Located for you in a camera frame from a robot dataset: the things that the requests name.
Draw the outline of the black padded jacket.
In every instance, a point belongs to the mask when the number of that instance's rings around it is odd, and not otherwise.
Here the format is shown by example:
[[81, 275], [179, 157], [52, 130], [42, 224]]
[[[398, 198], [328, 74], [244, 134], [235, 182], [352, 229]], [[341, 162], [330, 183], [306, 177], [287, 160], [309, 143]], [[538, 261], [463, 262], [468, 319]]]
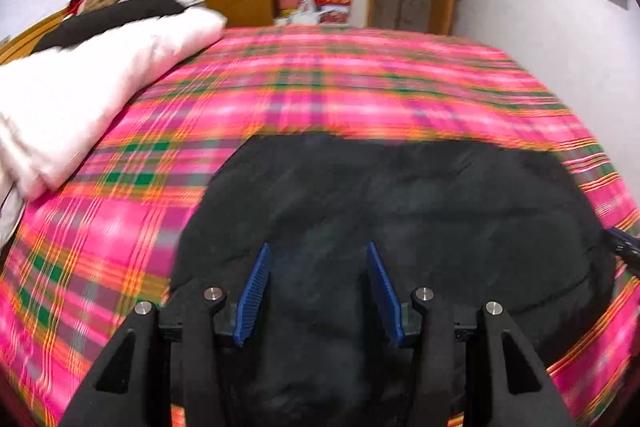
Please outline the black padded jacket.
[[232, 424], [396, 426], [409, 410], [410, 353], [390, 344], [372, 303], [369, 245], [400, 300], [425, 286], [459, 306], [498, 301], [551, 364], [611, 301], [602, 234], [550, 153], [256, 135], [209, 181], [170, 286], [222, 284], [268, 246], [258, 336], [221, 362]]

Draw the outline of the pink plaid bed sheet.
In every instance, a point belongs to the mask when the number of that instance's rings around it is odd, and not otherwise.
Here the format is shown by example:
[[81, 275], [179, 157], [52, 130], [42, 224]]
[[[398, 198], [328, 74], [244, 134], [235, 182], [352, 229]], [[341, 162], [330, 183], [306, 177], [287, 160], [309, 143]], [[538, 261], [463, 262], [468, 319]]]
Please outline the pink plaid bed sheet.
[[601, 221], [639, 209], [585, 125], [504, 52], [461, 38], [230, 29], [146, 88], [58, 193], [29, 205], [1, 273], [1, 388], [53, 426], [139, 300], [166, 293], [178, 230], [252, 134], [477, 139], [559, 156]]

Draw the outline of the white folded duvet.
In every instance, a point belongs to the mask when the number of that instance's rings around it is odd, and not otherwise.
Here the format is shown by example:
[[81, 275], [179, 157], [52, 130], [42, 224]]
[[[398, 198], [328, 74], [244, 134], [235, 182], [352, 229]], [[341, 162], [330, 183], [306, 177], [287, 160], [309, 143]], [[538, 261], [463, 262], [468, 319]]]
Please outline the white folded duvet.
[[216, 11], [190, 8], [3, 65], [1, 192], [34, 200], [56, 190], [136, 92], [217, 42], [226, 25]]

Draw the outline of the black garment on pillow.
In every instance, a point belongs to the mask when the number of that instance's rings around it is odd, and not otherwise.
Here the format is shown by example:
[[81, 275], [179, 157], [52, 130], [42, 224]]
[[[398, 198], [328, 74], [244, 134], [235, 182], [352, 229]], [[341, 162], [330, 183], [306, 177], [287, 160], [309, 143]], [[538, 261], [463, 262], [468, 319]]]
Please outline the black garment on pillow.
[[72, 48], [105, 31], [126, 24], [181, 14], [186, 8], [177, 0], [125, 0], [81, 13], [63, 20], [60, 26], [44, 35], [32, 50], [32, 54], [51, 48]]

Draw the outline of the plush toy with red hat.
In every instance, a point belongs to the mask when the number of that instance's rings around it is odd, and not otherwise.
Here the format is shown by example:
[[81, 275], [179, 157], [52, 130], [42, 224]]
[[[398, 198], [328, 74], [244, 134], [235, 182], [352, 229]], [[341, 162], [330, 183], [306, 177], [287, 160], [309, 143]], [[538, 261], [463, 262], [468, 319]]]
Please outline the plush toy with red hat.
[[120, 0], [70, 0], [67, 5], [67, 15], [78, 15], [91, 12], [118, 3]]

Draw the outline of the wooden headboard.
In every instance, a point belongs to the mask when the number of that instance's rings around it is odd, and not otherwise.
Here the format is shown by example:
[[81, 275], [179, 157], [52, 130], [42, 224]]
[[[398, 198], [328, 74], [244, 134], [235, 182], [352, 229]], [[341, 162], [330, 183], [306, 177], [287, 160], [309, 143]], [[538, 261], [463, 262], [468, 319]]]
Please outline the wooden headboard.
[[65, 17], [66, 11], [59, 10], [40, 20], [40, 22], [35, 25], [32, 25], [32, 27], [29, 27], [7, 43], [3, 43], [2, 46], [0, 46], [0, 64], [8, 64], [19, 58], [29, 56], [41, 38], [52, 30], [55, 30], [55, 28], [58, 28]]

